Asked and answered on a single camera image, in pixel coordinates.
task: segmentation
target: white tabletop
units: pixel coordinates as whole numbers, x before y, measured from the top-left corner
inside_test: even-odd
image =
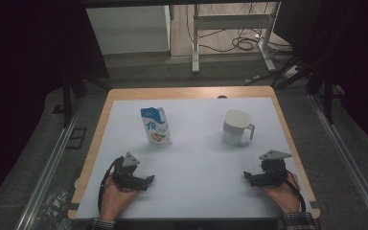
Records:
[[[164,108],[171,145],[149,144],[140,116],[145,107]],[[250,114],[256,129],[249,144],[235,147],[221,141],[229,109]],[[270,98],[115,101],[76,218],[99,215],[104,173],[113,160],[130,151],[141,161],[134,175],[155,178],[120,219],[276,219],[276,205],[243,176],[243,171],[262,173],[259,156],[268,150],[290,152]],[[299,176],[293,158],[286,163]],[[304,187],[301,193],[307,197]]]

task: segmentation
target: dark background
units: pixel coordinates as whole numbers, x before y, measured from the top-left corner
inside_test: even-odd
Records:
[[[82,4],[0,2],[0,185],[30,139],[46,95],[64,78],[79,78],[78,71],[108,78]]]
[[[313,64],[340,30],[339,23],[349,8],[356,9],[355,14],[335,43],[329,61],[320,68],[328,68],[333,83],[343,88],[343,106],[368,135],[368,2],[283,2],[274,33],[293,45],[306,64]]]

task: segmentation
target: black curtain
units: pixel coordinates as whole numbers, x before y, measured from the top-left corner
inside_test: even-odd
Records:
[[[368,2],[359,4],[333,52],[333,74],[345,91],[342,104],[368,134]]]
[[[29,141],[46,95],[76,70],[108,78],[83,4],[0,1],[0,185]]]

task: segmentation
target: mug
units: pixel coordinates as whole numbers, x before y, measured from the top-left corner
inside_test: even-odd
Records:
[[[255,126],[251,124],[251,121],[250,115],[245,112],[234,109],[228,110],[223,122],[222,141],[231,145],[247,144],[247,142],[242,142],[242,135],[246,128],[250,129],[248,141],[252,140]]]

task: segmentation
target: human hand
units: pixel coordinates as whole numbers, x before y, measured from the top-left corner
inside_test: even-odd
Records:
[[[298,191],[300,186],[298,184],[297,175],[294,173],[288,173],[287,179]],[[278,187],[261,187],[262,191],[268,194],[270,198],[277,203],[283,213],[295,213],[300,212],[300,200],[294,191],[286,184],[283,183]]]
[[[139,192],[122,192],[109,176],[103,186],[100,219],[114,221]]]

